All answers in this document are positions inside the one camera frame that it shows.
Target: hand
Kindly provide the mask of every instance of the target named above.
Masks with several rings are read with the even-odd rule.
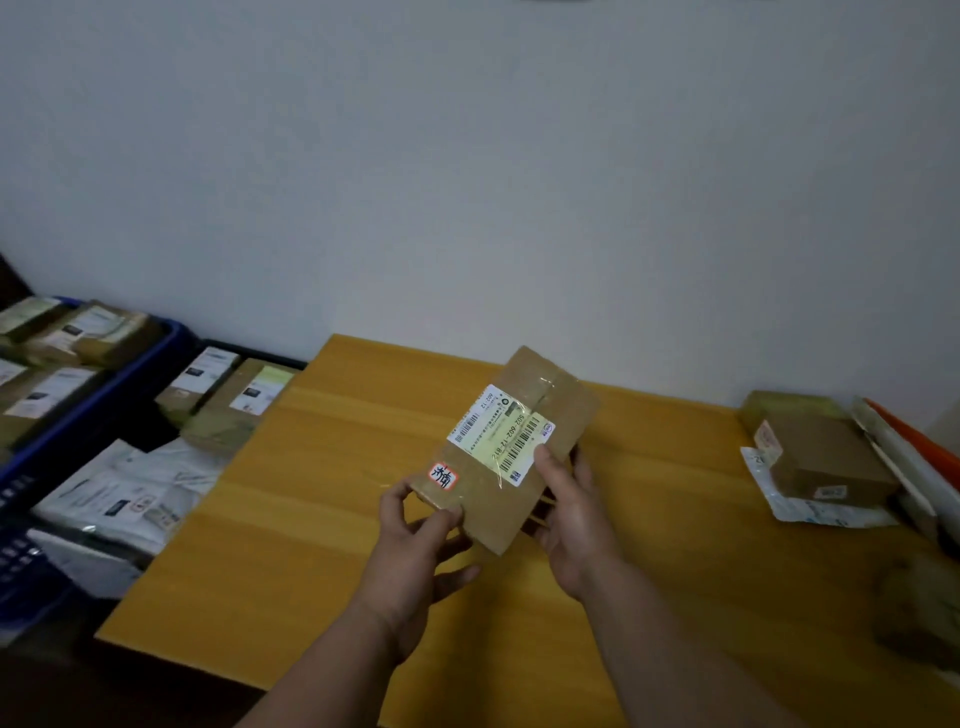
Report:
[[[570,453],[573,475],[544,445],[534,450],[534,464],[557,505],[534,538],[543,546],[560,588],[583,601],[588,572],[606,559],[622,559],[620,544],[600,496],[593,487],[590,464],[579,446]]]
[[[386,626],[399,662],[420,644],[430,605],[463,589],[480,574],[479,564],[434,574],[439,564],[471,546],[463,533],[447,538],[463,521],[463,509],[440,510],[428,519],[407,523],[403,500],[410,492],[409,479],[404,479],[380,498],[380,537],[350,603]]]

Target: small brown box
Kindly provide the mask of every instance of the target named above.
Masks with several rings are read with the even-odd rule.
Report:
[[[296,369],[247,359],[180,435],[197,448],[233,455],[251,438],[267,407],[296,374]]]
[[[31,296],[0,311],[0,353],[24,360],[19,346],[70,312],[60,299]]]
[[[31,338],[24,345],[31,363],[86,364],[119,370],[163,335],[159,322],[92,301]]]
[[[163,416],[183,427],[240,363],[238,353],[207,347],[156,398]]]
[[[91,367],[31,369],[0,386],[0,459],[33,440],[96,389],[105,372]]]
[[[434,508],[464,508],[464,531],[495,554],[513,542],[543,493],[533,450],[566,459],[600,406],[582,382],[521,347],[413,483]]]
[[[788,497],[870,507],[900,487],[852,420],[770,412],[754,440]]]
[[[880,584],[874,635],[912,660],[960,671],[960,570],[917,554],[888,572]]]

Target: yellow tabletop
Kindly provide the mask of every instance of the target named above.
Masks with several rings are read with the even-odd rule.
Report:
[[[347,604],[382,490],[428,464],[494,371],[334,336],[98,636],[269,688]],[[596,480],[628,554],[692,626],[813,725],[957,725],[960,692],[870,634],[877,575],[925,541],[777,522],[731,410],[595,389]],[[407,510],[427,513],[414,497]],[[431,611],[381,721],[623,724],[583,610],[522,535]]]

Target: person's right hand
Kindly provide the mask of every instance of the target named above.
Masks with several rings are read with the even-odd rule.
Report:
[[[570,453],[573,475],[544,445],[534,450],[534,464],[557,505],[534,538],[543,546],[560,588],[583,600],[589,570],[607,559],[623,558],[600,496],[593,487],[590,464],[579,447]]]

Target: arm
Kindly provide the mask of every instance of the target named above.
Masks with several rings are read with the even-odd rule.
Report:
[[[735,662],[691,638],[657,589],[623,557],[574,450],[573,475],[540,446],[537,469],[557,505],[536,538],[561,588],[584,605],[632,726],[800,726]]]
[[[360,728],[376,725],[397,665],[420,643],[430,605],[466,586],[476,564],[435,574],[470,547],[447,538],[463,512],[437,511],[407,523],[401,481],[380,500],[380,537],[347,609],[307,648],[237,728]]]

